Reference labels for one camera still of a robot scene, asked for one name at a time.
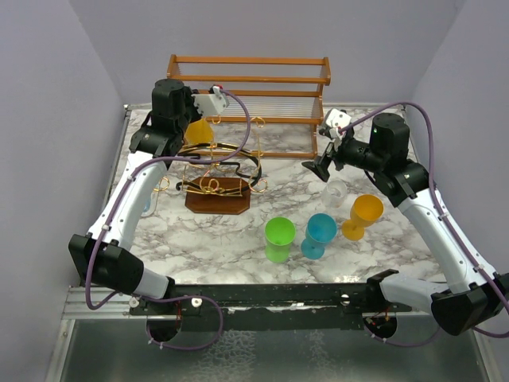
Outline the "orange wine glass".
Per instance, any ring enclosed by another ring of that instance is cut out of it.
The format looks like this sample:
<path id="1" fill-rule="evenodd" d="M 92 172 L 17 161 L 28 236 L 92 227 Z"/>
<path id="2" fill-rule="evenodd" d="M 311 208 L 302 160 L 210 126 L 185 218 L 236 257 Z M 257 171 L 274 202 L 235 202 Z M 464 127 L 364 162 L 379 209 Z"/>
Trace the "orange wine glass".
<path id="1" fill-rule="evenodd" d="M 365 229 L 372 226 L 383 212 L 383 203 L 377 196 L 364 194 L 357 197 L 351 207 L 350 218 L 342 223 L 343 236 L 351 241 L 361 240 Z"/>
<path id="2" fill-rule="evenodd" d="M 190 145 L 211 143 L 214 141 L 214 132 L 206 119 L 200 119 L 188 125 L 184 138 Z"/>

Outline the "blue plastic wine glass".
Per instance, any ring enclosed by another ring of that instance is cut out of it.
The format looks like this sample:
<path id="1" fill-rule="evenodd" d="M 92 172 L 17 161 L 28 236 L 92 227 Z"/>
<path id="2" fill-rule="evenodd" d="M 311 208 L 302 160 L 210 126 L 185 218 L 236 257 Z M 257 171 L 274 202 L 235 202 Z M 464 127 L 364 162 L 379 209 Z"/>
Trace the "blue plastic wine glass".
<path id="1" fill-rule="evenodd" d="M 325 248 L 335 239 L 338 228 L 336 221 L 328 214 L 318 213 L 311 216 L 301 243 L 301 252 L 307 259 L 320 259 Z"/>

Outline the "gold wire wine glass rack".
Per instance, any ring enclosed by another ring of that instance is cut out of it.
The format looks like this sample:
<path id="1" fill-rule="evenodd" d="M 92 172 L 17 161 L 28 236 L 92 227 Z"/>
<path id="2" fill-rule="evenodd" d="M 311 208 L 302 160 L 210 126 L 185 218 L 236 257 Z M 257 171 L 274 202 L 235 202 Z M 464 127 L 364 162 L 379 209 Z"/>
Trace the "gold wire wine glass rack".
<path id="1" fill-rule="evenodd" d="M 190 179 L 185 173 L 177 183 L 176 190 L 185 193 L 185 207 L 199 214 L 239 215 L 246 212 L 251 205 L 253 193 L 264 193 L 267 181 L 262 177 L 262 156 L 259 134 L 255 133 L 256 150 L 240 149 L 237 155 L 251 161 L 254 165 L 248 173 L 242 171 L 242 163 L 236 158 L 219 161 L 238 147 L 230 143 L 217 142 L 187 144 L 181 153 L 192 158 L 203 156 L 214 159 L 210 165 L 193 167 L 203 173 Z"/>

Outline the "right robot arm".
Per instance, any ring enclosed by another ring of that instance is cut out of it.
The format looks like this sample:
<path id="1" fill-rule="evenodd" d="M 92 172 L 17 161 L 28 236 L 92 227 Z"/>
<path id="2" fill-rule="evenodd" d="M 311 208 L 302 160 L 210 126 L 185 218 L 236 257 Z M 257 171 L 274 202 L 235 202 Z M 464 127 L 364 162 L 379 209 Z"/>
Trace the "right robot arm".
<path id="1" fill-rule="evenodd" d="M 446 283 L 413 279 L 387 270 L 367 281 L 365 301 L 375 311 L 400 302 L 431 314 L 457 336 L 508 308 L 508 276 L 500 274 L 461 231 L 433 180 L 433 168 L 408 157 L 410 128 L 392 113 L 371 113 L 368 142 L 356 139 L 356 122 L 343 110 L 328 111 L 319 133 L 329 138 L 324 153 L 303 166 L 328 181 L 330 165 L 373 173 L 373 184 L 417 229 L 438 261 Z"/>

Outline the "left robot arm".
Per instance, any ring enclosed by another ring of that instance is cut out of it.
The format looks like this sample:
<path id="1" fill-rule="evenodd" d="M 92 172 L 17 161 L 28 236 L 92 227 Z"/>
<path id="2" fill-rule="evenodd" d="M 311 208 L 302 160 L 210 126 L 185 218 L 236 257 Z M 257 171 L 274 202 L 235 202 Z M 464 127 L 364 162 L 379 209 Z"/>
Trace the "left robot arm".
<path id="1" fill-rule="evenodd" d="M 148 297 L 155 312 L 167 314 L 176 302 L 174 281 L 149 270 L 130 253 L 134 231 L 154 187 L 184 143 L 184 133 L 200 115 L 190 87 L 158 80 L 152 110 L 131 138 L 127 163 L 115 191 L 86 235 L 73 235 L 68 249 L 80 278 L 123 294 Z"/>

